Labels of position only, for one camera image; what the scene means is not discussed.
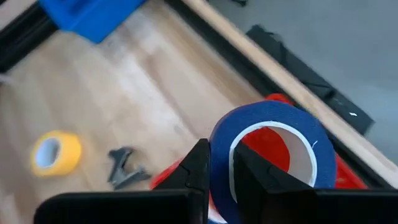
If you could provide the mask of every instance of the blue container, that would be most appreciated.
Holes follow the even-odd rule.
[[[100,43],[145,0],[40,0],[62,30]]]

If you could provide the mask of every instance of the gray floor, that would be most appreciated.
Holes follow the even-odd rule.
[[[260,24],[357,104],[374,126],[366,138],[398,164],[398,1],[210,0],[243,31]]]

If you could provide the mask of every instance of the wooden table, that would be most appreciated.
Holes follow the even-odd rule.
[[[183,0],[391,185],[397,167],[288,71],[202,0]],[[228,111],[262,100],[160,0],[148,0],[103,43],[57,32],[9,71],[0,88],[0,220],[24,223],[46,198],[111,190],[110,149],[133,146],[158,174],[208,138]],[[47,131],[77,133],[83,157],[70,175],[30,174],[32,144]],[[147,182],[129,190],[147,189]]]

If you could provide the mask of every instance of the yellow tape roll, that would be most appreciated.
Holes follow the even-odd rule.
[[[81,144],[76,134],[51,131],[35,143],[30,164],[39,177],[65,175],[76,167],[80,156]]]

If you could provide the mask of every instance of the blue tape roll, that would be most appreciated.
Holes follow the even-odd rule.
[[[297,150],[306,147],[305,150],[308,151],[307,156],[310,162],[302,162],[300,159],[294,160],[289,149],[290,168],[292,168],[292,163],[296,163],[295,166],[300,166],[300,162],[303,163],[301,166],[312,165],[313,167],[308,169],[307,176],[304,177],[304,179],[308,179],[309,185],[315,188],[332,188],[335,185],[335,152],[325,130],[316,118],[306,111],[277,101],[262,101],[241,106],[232,110],[217,123],[210,138],[211,195],[218,212],[229,224],[240,223],[238,206],[234,200],[231,146],[234,148],[233,144],[236,145],[240,138],[244,136],[244,133],[251,128],[256,129],[263,126],[273,126],[272,129],[278,130],[276,132],[281,137],[285,132],[289,132],[290,135],[293,133],[292,137],[289,137],[291,140],[282,137],[288,148],[289,141],[291,141],[290,145],[300,145],[297,144],[297,139],[302,141],[302,145]],[[289,169],[288,173],[291,175],[300,175],[295,175],[292,172],[295,171]]]

